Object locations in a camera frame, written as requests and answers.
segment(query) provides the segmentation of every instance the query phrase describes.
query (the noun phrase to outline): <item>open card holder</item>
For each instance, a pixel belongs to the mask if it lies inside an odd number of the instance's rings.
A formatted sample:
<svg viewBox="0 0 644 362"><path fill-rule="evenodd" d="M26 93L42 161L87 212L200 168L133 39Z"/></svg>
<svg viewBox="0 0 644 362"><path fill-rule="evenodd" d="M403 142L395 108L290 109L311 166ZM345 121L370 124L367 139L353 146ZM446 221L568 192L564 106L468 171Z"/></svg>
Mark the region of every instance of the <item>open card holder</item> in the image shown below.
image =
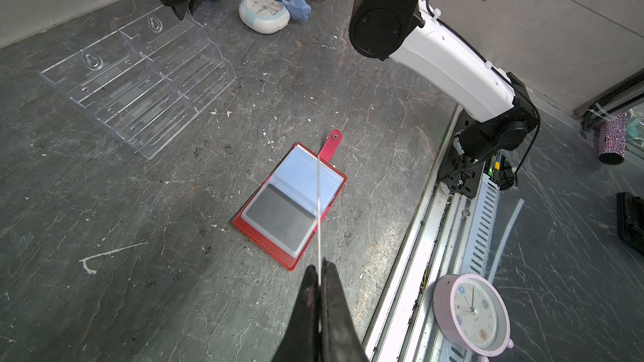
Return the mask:
<svg viewBox="0 0 644 362"><path fill-rule="evenodd" d="M342 141L334 130L320 151L321 220L346 183L329 162ZM318 230L318 156L295 143L232 220L247 237L294 270Z"/></svg>

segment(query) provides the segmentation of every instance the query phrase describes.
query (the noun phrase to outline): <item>gray marble table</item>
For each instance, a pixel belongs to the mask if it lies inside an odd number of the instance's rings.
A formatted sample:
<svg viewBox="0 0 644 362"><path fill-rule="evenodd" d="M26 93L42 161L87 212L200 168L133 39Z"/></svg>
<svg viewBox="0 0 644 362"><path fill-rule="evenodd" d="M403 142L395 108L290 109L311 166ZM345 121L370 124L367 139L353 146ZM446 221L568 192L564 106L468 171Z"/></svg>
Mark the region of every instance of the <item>gray marble table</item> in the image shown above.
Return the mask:
<svg viewBox="0 0 644 362"><path fill-rule="evenodd" d="M237 81L151 161L37 72L156 1L122 0L0 50L0 361L268 360L316 248L290 273L230 219L294 142L319 149L333 128L348 184L323 254L364 335L454 103L353 50L353 0L309 0L308 23L270 36L242 24L239 1L195 16ZM79 262L136 244L87 261L95 275Z"/></svg>

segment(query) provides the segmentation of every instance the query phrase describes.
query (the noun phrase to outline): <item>robotic arm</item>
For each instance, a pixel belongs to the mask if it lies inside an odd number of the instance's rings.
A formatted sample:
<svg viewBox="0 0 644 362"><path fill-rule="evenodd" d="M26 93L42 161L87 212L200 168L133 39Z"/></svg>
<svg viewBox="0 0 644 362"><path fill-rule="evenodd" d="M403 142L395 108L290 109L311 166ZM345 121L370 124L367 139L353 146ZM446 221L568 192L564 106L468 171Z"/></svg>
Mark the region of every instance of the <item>robotic arm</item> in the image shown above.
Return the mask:
<svg viewBox="0 0 644 362"><path fill-rule="evenodd" d="M355 0L349 38L364 56L391 58L458 102L473 120L454 147L464 165L516 149L538 124L526 87L495 69L424 0Z"/></svg>

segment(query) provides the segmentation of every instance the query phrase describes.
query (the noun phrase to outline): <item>pink alarm clock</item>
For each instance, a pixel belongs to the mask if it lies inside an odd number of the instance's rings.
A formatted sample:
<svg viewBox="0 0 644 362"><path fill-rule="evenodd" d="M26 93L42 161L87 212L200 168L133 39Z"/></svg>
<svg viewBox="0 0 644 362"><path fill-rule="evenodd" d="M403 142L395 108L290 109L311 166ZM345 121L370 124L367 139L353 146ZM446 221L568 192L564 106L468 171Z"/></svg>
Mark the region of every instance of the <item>pink alarm clock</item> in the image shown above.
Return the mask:
<svg viewBox="0 0 644 362"><path fill-rule="evenodd" d="M434 314L440 329L454 344L479 355L479 362L514 347L503 299L476 274L446 275L434 288Z"/></svg>

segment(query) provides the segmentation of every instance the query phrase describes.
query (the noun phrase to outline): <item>marble surface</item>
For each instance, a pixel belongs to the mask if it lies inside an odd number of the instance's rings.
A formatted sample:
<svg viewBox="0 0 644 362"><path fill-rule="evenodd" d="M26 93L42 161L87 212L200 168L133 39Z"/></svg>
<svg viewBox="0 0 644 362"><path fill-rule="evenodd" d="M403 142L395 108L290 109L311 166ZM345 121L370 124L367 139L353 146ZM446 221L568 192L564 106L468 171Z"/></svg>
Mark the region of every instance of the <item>marble surface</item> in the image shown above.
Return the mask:
<svg viewBox="0 0 644 362"><path fill-rule="evenodd" d="M352 0L310 0L309 23L270 36L241 23L239 1L195 16L237 81L151 161L37 71L157 2L122 0L0 50L0 361L268 360L316 248L290 273L230 219L295 141L319 149L333 128L348 184L323 254L364 335L454 102L358 55Z"/></svg>
<svg viewBox="0 0 644 362"><path fill-rule="evenodd" d="M585 141L576 121L541 105L542 132L495 222L499 251L525 200L494 280L516 347L494 360L641 361L644 257L617 237L616 193L644 195L644 160L627 153L622 165L601 164L596 137Z"/></svg>

